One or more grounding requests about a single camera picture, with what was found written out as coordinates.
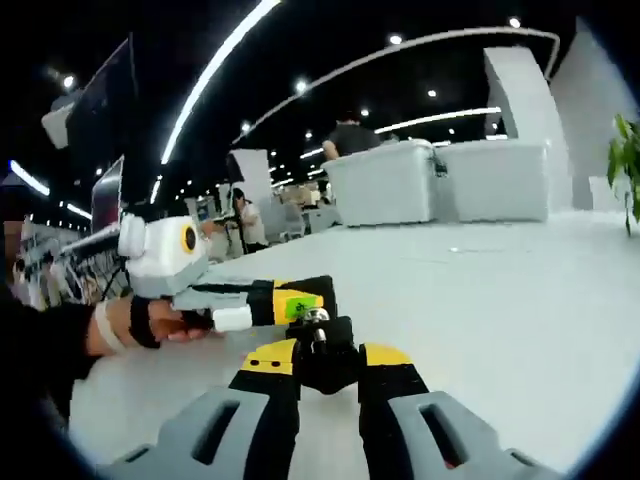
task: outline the white wall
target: white wall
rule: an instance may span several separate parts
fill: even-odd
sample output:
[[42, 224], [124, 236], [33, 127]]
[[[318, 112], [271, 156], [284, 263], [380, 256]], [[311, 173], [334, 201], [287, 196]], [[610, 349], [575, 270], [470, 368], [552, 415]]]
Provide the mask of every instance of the white wall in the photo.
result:
[[502, 109], [507, 135], [546, 147], [549, 211], [571, 208], [569, 156], [562, 122], [533, 54], [522, 47], [485, 48], [484, 54], [490, 99]]
[[589, 177], [607, 174], [609, 141], [616, 113], [635, 118], [637, 108], [618, 68], [580, 20], [576, 37], [551, 82], [569, 147], [573, 205], [590, 210]]

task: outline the monitor screen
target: monitor screen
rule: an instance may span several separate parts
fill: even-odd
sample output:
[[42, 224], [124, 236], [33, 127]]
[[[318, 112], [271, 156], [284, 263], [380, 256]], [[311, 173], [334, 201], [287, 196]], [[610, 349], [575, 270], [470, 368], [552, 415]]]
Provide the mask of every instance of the monitor screen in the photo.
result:
[[[108, 169], [93, 189], [93, 230], [104, 227], [106, 210], [119, 208], [123, 159], [135, 135], [137, 85], [130, 39], [100, 67], [76, 101], [66, 120], [73, 168], [86, 176]], [[96, 201], [107, 196], [109, 202]]]
[[93, 233], [120, 221], [123, 163], [124, 157], [120, 157], [93, 186], [91, 192], [91, 231]]

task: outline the human hand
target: human hand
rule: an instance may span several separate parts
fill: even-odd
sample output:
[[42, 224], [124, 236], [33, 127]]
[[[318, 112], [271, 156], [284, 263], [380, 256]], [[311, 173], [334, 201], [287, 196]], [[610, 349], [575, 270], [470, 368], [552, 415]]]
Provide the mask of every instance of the human hand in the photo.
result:
[[156, 341], [188, 342], [204, 338], [209, 330], [189, 328], [182, 313], [171, 308], [167, 300], [149, 302], [149, 327]]

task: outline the white wristband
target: white wristband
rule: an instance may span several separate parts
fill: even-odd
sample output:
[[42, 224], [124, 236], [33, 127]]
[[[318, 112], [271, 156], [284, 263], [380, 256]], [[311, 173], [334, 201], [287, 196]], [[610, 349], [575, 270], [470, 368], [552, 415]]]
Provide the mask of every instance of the white wristband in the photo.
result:
[[116, 334], [113, 333], [113, 328], [107, 318], [107, 303], [108, 302], [100, 302], [96, 305], [95, 317], [98, 331], [111, 350], [116, 353], [122, 353], [127, 347], [125, 347]]

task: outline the table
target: table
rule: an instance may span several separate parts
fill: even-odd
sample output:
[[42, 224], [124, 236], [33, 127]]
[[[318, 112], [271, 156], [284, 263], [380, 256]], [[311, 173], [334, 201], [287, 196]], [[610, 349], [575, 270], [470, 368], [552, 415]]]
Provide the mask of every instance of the table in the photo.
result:
[[[623, 217], [548, 223], [334, 228], [217, 265], [224, 274], [333, 275], [356, 341], [407, 352], [445, 390], [517, 447], [567, 471], [597, 440], [640, 358], [640, 235]], [[71, 434], [94, 462], [141, 443], [243, 354], [282, 331], [238, 332], [102, 359], [74, 391]], [[290, 478], [368, 478], [356, 387], [303, 390]]]

